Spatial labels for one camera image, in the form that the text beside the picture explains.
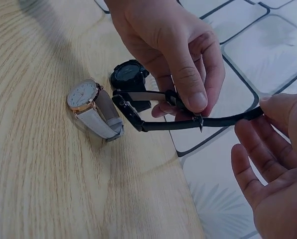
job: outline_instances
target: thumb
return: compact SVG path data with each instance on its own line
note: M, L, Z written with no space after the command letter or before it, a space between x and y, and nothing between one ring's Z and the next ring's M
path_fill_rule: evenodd
M263 97L260 107L264 114L272 120L288 126L292 109L297 104L297 94L280 93Z
M207 94L190 55L187 40L179 38L168 39L168 46L160 50L168 63L175 87L185 106L190 111L199 113L207 107Z

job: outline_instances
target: rose gold watch case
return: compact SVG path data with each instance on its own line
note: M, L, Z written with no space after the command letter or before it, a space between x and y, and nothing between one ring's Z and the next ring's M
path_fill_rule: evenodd
M91 96L91 98L88 100L88 102L84 105L81 105L79 107L72 107L69 105L69 95L71 95L73 93L73 91L81 84L85 83L85 82L90 82L93 81L97 87L97 91ZM67 105L69 106L70 110L74 113L74 116L76 117L76 115L79 112L84 112L86 110L89 110L91 108L93 108L94 110L97 110L97 107L95 105L95 100L97 99L97 97L99 96L100 91L103 89L103 86L101 86L99 83L97 83L93 78L90 79L86 79L80 83L78 83L77 85L75 85L73 87L73 89L70 91L70 93L67 95Z

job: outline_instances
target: right hand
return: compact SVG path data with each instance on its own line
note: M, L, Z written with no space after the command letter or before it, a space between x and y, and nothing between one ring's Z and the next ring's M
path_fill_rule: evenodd
M176 0L106 2L123 43L156 79L159 90L176 88L190 111L209 116L225 78L212 27ZM152 110L154 117L172 114L175 120L185 118L178 113L176 107L165 102Z
M260 106L264 117L241 120L235 126L241 145L232 149L233 172L253 209L260 235L297 239L297 94L274 95L262 100ZM254 174L248 156L267 181L266 186Z

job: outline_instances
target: white leather watch strap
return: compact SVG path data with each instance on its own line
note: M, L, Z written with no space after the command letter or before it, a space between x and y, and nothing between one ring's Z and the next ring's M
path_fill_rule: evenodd
M94 109L78 114L77 118L90 130L107 141L121 137L124 134L124 124L108 93L101 90L98 98L95 100L95 104L104 119Z

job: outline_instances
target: watch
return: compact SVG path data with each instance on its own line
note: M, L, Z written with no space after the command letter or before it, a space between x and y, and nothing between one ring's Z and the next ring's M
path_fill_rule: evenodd
M226 127L235 125L239 120L253 120L263 114L260 107L256 107L248 112L244 112L238 115L223 117L223 118L207 118L202 117L201 114L195 114L189 111L177 92L166 91L114 91L112 101L127 120L133 125L135 129L142 132L154 131L154 130L178 130L187 128L200 128L201 132L203 127ZM172 106L178 107L181 111L185 112L191 119L173 122L147 122L141 119L141 117L130 107L129 102L133 101L165 101Z
M129 60L114 68L110 76L113 88L118 91L146 91L145 78L149 72L137 60ZM151 108L150 101L131 102L138 113Z
M76 119L106 141L124 134L124 124L103 87L93 78L76 85L67 96L67 104Z

